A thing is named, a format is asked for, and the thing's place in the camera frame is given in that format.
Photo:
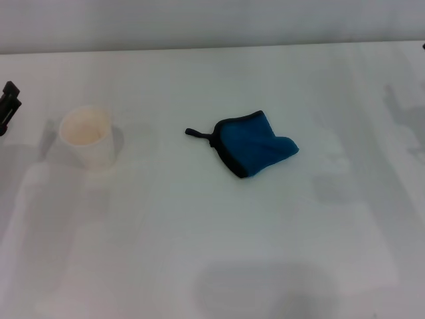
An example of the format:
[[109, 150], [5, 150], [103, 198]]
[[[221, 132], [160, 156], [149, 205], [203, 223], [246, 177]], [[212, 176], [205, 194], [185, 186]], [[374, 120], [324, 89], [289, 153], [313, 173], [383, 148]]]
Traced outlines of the white paper cup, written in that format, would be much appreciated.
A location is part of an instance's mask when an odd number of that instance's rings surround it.
[[116, 159], [110, 113], [97, 106], [81, 106], [62, 119], [58, 135], [86, 169], [102, 170]]

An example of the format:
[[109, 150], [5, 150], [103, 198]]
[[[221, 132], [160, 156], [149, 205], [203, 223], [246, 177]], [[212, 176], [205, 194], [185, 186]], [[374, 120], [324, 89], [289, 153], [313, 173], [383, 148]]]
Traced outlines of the blue rag with black trim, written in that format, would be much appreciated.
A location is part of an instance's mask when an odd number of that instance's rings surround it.
[[247, 116], [221, 120], [210, 134], [192, 128], [187, 128], [185, 133], [207, 140], [223, 164], [240, 179], [252, 177], [299, 152], [292, 139], [275, 135], [261, 110]]

